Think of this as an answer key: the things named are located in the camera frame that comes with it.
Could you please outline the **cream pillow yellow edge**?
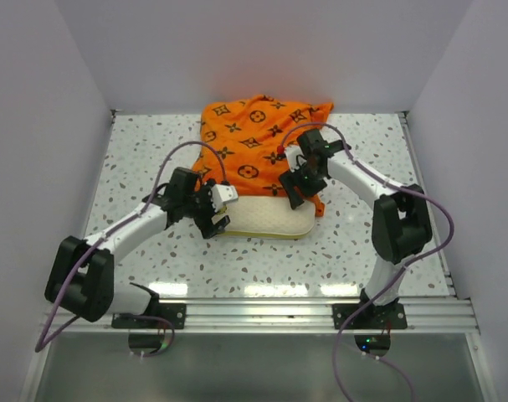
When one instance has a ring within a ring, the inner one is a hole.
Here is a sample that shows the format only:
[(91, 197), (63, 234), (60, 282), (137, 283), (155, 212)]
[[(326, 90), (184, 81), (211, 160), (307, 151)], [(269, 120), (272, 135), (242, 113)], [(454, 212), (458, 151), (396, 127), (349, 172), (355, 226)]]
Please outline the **cream pillow yellow edge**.
[(298, 240), (314, 229), (316, 206), (306, 200), (292, 209), (284, 197), (241, 196), (227, 206), (225, 215), (230, 223), (218, 238)]

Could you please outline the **orange patterned pillowcase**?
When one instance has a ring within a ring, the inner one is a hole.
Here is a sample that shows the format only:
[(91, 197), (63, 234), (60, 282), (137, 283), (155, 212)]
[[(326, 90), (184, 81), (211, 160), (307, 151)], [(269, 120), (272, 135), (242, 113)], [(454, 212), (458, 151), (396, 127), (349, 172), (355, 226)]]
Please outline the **orange patterned pillowcase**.
[(326, 122), (331, 102), (316, 105), (268, 95), (215, 102), (201, 114), (200, 137), (223, 160), (240, 196), (286, 197), (279, 176), (288, 168), (277, 148), (295, 145), (309, 122)]

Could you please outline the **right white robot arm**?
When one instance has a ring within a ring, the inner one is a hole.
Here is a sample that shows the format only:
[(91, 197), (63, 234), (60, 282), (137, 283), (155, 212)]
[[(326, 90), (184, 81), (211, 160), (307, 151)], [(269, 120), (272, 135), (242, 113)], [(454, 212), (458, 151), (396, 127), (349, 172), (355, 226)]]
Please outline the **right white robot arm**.
[(288, 169), (279, 181), (290, 207), (324, 190), (329, 179), (342, 183), (372, 211), (372, 246), (377, 260), (362, 289), (358, 317), (374, 329), (388, 319), (388, 306), (398, 300), (403, 264), (418, 255), (432, 239), (432, 226), (423, 190), (403, 186), (361, 162), (344, 139), (328, 142), (317, 128), (300, 134), (295, 145), (279, 144), (276, 155)]

